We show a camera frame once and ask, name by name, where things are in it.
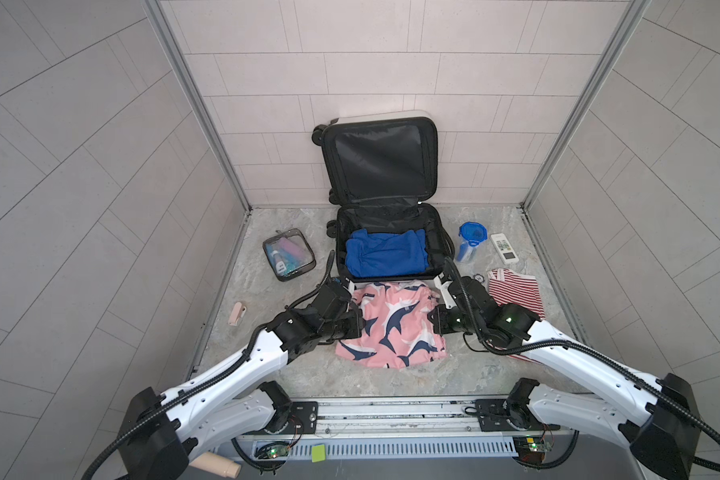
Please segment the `red white striped garment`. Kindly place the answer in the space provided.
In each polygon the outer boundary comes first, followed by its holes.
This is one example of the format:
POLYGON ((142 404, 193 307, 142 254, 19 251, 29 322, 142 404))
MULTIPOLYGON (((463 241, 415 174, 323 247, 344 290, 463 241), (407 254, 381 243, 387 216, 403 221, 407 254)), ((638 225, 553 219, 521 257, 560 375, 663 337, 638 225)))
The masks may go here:
POLYGON ((488 293, 499 307, 517 304, 545 320, 539 284, 532 275, 517 273, 508 268, 497 268, 488 274, 488 293))

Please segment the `pink shark print garment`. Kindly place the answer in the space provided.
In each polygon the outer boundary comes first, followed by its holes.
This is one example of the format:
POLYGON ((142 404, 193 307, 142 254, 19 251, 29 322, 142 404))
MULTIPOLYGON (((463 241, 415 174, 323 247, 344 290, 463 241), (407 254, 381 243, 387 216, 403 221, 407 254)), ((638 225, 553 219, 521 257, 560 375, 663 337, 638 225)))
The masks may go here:
POLYGON ((359 338, 337 342, 338 357, 368 368, 404 369, 448 356, 428 319, 439 295, 424 282, 369 283, 352 298, 365 326, 359 338))

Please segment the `blue shirt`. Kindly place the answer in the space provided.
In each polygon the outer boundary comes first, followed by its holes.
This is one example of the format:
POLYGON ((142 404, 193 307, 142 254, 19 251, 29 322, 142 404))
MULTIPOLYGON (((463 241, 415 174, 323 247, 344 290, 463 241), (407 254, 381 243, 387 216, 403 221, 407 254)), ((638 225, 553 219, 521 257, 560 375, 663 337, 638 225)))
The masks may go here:
POLYGON ((422 274, 430 267, 425 231, 393 234, 357 230, 346 241, 345 265, 356 278, 422 274))

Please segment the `clear black-trimmed toiletry pouch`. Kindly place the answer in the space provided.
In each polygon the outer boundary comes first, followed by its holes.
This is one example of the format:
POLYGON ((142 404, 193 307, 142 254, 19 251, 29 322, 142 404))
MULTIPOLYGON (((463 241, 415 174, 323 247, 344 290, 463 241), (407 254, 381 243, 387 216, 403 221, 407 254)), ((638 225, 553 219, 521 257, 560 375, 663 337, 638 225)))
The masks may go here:
POLYGON ((278 232, 264 240, 262 248, 278 281, 292 280, 316 266, 314 251, 298 228, 278 232))

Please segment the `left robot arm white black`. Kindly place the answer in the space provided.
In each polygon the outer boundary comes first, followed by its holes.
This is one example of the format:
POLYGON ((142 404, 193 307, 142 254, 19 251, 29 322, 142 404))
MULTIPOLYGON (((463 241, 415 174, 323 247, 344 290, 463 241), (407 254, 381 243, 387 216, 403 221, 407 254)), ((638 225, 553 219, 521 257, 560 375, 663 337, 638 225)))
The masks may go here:
POLYGON ((128 406, 116 439, 83 473, 91 479, 118 454, 129 479, 177 479, 201 455, 242 434, 278 430, 292 402, 269 375, 321 344, 361 336, 362 311, 338 280, 327 280, 203 374, 162 393, 148 387, 128 406))

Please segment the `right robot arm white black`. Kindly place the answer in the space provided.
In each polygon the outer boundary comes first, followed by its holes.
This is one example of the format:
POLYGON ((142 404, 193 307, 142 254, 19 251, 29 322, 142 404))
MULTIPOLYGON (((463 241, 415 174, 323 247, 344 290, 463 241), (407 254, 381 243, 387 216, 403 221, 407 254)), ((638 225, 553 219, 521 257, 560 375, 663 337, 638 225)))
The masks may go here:
POLYGON ((521 378, 503 403, 477 407, 481 419, 517 430, 567 427, 629 450, 663 479, 687 479, 695 466, 720 473, 720 433, 701 418, 691 385, 632 369, 544 318, 538 282, 512 270, 436 278, 442 298, 429 315, 436 332, 473 336, 480 352, 549 367, 588 389, 570 394, 521 378))

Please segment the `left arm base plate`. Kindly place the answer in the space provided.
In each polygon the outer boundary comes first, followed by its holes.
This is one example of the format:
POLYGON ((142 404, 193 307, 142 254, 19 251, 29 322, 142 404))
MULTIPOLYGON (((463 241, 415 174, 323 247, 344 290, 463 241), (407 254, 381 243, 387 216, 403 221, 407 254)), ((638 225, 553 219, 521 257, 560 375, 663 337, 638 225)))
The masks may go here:
POLYGON ((264 428, 252 435, 304 435, 314 434, 319 413, 317 401, 295 401, 288 411, 277 411, 264 428))

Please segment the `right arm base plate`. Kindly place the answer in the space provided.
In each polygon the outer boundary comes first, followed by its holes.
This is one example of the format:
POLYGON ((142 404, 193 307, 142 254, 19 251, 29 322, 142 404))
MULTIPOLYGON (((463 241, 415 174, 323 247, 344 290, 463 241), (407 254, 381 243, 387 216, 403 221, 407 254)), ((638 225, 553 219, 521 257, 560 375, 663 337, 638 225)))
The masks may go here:
POLYGON ((506 398, 478 399, 473 405, 463 408, 463 413, 478 420, 481 432, 542 432, 550 428, 553 432, 559 425, 542 424, 520 401, 506 398))

